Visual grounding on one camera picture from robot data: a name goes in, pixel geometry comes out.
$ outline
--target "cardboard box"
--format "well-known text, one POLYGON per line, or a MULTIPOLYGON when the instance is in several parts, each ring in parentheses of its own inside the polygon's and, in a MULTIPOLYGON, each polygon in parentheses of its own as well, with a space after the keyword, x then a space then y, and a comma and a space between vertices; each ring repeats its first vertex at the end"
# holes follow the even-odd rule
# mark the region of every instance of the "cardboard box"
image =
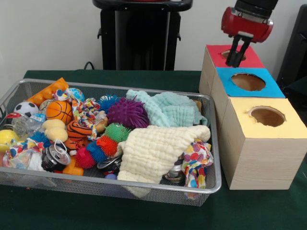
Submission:
MULTIPOLYGON (((213 79, 217 74, 216 68, 230 68, 226 65, 226 59, 230 48, 231 45, 206 46, 199 86, 200 93, 211 95, 213 79)), ((244 60, 241 62, 240 67, 264 68, 264 65, 253 48, 249 46, 245 52, 244 60)))
POLYGON ((288 189, 307 151, 307 129, 287 99, 230 98, 219 146, 230 189, 288 189))
POLYGON ((215 102, 218 131, 223 125, 229 97, 284 98, 266 69, 252 68, 216 68, 211 96, 215 102))

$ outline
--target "box top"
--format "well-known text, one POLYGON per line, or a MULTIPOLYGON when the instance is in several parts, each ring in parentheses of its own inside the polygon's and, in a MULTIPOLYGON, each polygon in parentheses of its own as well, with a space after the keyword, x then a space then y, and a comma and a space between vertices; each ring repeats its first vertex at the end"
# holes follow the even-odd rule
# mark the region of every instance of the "box top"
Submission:
POLYGON ((227 95, 231 97, 285 98, 266 69, 216 68, 227 95))
POLYGON ((288 99, 230 100, 246 138, 307 139, 307 128, 288 99))
MULTIPOLYGON (((237 47, 237 51, 241 49, 242 45, 237 47)), ((226 58, 223 57, 223 54, 226 51, 229 51, 231 45, 207 45, 207 49, 211 56, 211 59, 215 65, 215 67, 221 68, 233 68, 226 65, 226 58)), ((241 68, 265 68, 259 57, 257 56, 256 52, 253 50, 251 46, 249 46, 245 52, 245 60, 241 61, 240 67, 241 68)))

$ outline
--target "white wall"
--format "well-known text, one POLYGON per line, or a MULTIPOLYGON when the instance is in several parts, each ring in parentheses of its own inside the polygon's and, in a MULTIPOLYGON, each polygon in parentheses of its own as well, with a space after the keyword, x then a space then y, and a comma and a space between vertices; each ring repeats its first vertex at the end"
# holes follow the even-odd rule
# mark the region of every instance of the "white wall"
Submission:
MULTIPOLYGON (((235 0, 194 0, 183 12, 176 69, 201 70, 205 44, 229 44, 221 17, 235 0)), ((272 35, 253 45, 274 77, 299 7, 307 0, 280 0, 272 35)), ((91 0, 0 0, 0 95, 28 69, 81 69, 90 60, 102 68, 100 10, 91 0)))

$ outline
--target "orange building block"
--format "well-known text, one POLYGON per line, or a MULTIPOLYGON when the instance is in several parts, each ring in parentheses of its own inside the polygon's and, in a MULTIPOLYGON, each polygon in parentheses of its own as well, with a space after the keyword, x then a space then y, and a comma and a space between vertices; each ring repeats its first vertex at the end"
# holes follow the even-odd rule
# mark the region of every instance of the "orange building block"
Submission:
POLYGON ((71 163, 65 167, 63 174, 83 176, 83 168, 77 167, 75 157, 71 157, 71 163))
POLYGON ((56 82, 44 88, 41 92, 38 92, 34 96, 30 97, 27 101, 32 102, 39 107, 45 100, 52 99, 52 94, 57 90, 64 91, 68 87, 69 85, 67 82, 63 78, 60 78, 56 82))

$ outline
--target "table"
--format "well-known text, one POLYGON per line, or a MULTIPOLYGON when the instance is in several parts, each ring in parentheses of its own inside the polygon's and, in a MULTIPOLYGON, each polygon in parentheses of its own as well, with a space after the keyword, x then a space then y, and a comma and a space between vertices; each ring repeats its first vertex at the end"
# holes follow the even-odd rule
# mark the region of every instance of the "table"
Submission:
MULTIPOLYGON (((197 92, 199 71, 28 71, 25 78, 197 92)), ((0 229, 306 229, 307 164, 286 191, 220 191, 202 207, 0 186, 0 229)))

